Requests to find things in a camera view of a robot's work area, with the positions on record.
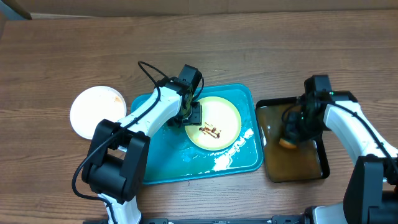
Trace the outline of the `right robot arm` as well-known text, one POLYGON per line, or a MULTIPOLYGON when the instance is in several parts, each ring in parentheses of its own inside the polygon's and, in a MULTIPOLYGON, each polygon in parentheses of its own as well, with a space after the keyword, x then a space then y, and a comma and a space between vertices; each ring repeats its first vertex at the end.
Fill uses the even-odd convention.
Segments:
POLYGON ((301 142, 332 131, 353 161, 354 169, 343 201, 311 208, 311 223, 397 223, 397 190, 385 191, 383 183, 397 186, 397 148, 373 127, 349 91, 334 91, 328 75, 314 75, 304 82, 305 92, 295 106, 282 113, 284 135, 279 143, 293 149, 301 142))

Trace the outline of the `green rimmed white plate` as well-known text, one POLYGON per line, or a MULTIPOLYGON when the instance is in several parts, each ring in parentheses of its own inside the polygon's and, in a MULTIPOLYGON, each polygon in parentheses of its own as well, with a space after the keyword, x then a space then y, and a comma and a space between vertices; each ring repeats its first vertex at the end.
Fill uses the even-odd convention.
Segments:
POLYGON ((188 138, 207 151, 219 151, 237 140, 242 120, 238 109, 230 101, 218 97, 204 97, 201 105, 201 125, 186 126, 188 138))

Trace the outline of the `green and yellow sponge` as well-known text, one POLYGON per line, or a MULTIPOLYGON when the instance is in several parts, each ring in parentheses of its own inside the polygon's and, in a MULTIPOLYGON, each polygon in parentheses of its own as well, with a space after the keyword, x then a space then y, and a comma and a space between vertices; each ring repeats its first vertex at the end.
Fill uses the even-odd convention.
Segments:
POLYGON ((286 139, 286 138, 280 138, 279 144, 286 148, 286 149, 296 149, 297 145, 293 141, 286 139))

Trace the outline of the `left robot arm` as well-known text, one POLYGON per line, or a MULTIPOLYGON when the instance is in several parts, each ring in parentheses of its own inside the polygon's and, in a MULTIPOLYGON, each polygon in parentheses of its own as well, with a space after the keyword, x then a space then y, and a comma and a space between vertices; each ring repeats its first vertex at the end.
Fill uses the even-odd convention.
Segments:
POLYGON ((190 65, 179 76, 154 82, 154 92, 130 115, 97 125, 87 157, 72 178, 75 195, 102 201, 105 223, 140 223, 136 195, 146 170, 151 137, 164 125, 201 125, 204 87, 201 72, 190 65))

